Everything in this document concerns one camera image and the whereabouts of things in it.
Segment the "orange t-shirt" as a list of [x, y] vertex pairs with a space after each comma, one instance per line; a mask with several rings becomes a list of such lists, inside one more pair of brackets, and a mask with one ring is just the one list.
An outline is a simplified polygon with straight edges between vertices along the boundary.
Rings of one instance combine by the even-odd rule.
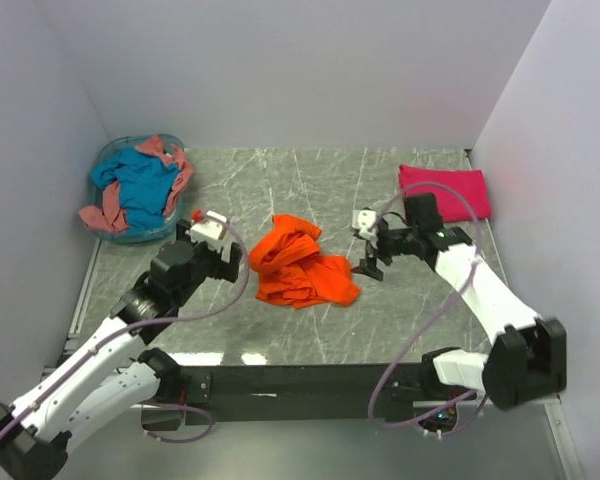
[[258, 277], [256, 299], [296, 310], [354, 303], [360, 289], [351, 265], [344, 256], [322, 253], [318, 226], [288, 214], [273, 216], [272, 223], [272, 230], [249, 254], [249, 266]]

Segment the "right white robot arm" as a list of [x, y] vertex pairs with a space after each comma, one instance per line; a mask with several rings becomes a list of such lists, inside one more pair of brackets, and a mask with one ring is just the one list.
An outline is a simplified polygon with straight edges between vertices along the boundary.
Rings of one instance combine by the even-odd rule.
[[424, 395], [440, 399], [453, 387], [486, 394], [501, 410], [559, 394], [567, 387], [567, 334], [555, 318], [524, 304], [486, 263], [476, 241], [447, 227], [433, 194], [403, 200], [405, 225], [389, 227], [370, 209], [352, 214], [352, 229], [365, 241], [356, 272], [383, 278], [379, 263], [415, 256], [445, 280], [474, 314], [491, 346], [486, 354], [447, 348], [426, 354], [419, 374]]

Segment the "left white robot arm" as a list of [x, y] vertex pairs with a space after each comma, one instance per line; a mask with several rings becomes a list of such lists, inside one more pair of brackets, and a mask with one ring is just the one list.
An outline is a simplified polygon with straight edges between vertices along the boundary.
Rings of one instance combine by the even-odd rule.
[[91, 337], [37, 386], [0, 402], [0, 467], [12, 479], [52, 479], [69, 455], [132, 405], [173, 399], [180, 366], [149, 344], [184, 322], [180, 309], [207, 279], [246, 287], [246, 248], [213, 212], [181, 221], [175, 241], [123, 294]]

